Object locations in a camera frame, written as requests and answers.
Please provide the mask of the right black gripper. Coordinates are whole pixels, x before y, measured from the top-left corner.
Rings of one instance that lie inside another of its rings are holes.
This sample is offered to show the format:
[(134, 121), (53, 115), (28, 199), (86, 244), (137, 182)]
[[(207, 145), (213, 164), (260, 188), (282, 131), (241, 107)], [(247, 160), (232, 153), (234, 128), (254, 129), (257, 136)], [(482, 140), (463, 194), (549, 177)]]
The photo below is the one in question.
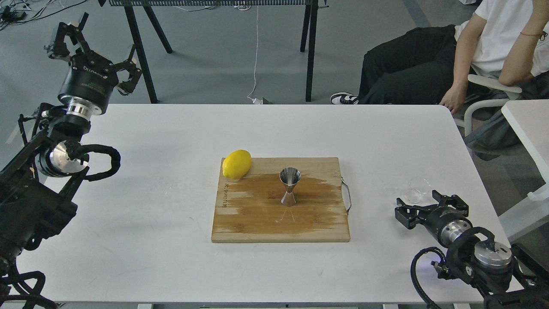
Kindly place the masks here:
[(467, 219), (469, 206), (458, 195), (443, 195), (432, 190), (437, 206), (407, 205), (402, 198), (396, 198), (395, 218), (406, 229), (423, 225), (431, 236), (444, 248), (473, 227)]

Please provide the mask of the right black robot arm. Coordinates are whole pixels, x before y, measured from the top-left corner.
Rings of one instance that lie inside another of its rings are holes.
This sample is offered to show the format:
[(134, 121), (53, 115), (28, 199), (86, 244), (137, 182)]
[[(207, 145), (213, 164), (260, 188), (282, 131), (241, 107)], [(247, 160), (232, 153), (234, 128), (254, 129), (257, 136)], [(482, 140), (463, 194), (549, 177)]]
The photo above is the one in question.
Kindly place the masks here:
[(431, 264), (439, 279), (460, 279), (477, 289), (486, 309), (546, 309), (548, 307), (548, 270), (520, 244), (510, 248), (495, 240), (484, 227), (468, 220), (469, 207), (457, 195), (432, 191), (435, 205), (407, 205), (396, 200), (395, 217), (407, 229), (422, 224), (441, 246), (420, 250), (412, 260), (410, 278), (414, 289), (428, 309), (437, 309), (420, 286), (417, 262), (433, 252), (439, 261)]

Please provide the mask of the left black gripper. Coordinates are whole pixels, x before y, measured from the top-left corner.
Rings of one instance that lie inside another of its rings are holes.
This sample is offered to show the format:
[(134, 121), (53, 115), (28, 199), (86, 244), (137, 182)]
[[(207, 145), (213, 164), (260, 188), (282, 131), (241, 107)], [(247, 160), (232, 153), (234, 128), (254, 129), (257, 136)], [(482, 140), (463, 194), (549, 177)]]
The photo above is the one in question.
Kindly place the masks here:
[[(114, 89), (122, 96), (135, 90), (142, 70), (137, 67), (134, 57), (135, 45), (129, 47), (127, 59), (116, 64), (106, 58), (92, 59), (92, 49), (82, 32), (88, 16), (88, 12), (84, 12), (77, 25), (59, 23), (57, 30), (53, 31), (51, 42), (44, 49), (50, 59), (69, 63), (69, 71), (57, 95), (59, 102), (68, 105), (71, 99), (85, 100), (94, 106), (94, 114), (99, 115), (106, 112)], [(69, 37), (84, 58), (71, 58), (65, 37)], [(118, 72), (127, 72), (128, 77), (120, 80)]]

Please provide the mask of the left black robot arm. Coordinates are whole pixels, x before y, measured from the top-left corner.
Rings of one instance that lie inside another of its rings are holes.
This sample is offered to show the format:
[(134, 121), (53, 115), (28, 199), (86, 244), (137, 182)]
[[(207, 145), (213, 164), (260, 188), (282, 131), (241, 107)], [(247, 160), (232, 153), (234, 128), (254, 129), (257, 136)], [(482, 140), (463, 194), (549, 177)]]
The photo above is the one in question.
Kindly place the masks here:
[(112, 92), (132, 93), (142, 71), (133, 59), (134, 46), (118, 64), (93, 51), (83, 35), (87, 19), (85, 12), (77, 24), (60, 23), (45, 47), (49, 58), (70, 67), (57, 97), (60, 105), (42, 103), (31, 116), (20, 114), (24, 146), (1, 171), (1, 303), (57, 309), (41, 295), (45, 275), (20, 273), (16, 258), (70, 223), (77, 212), (72, 199), (84, 181), (111, 177), (121, 166), (117, 149), (83, 145), (81, 139), (90, 131), (91, 117), (106, 112)]

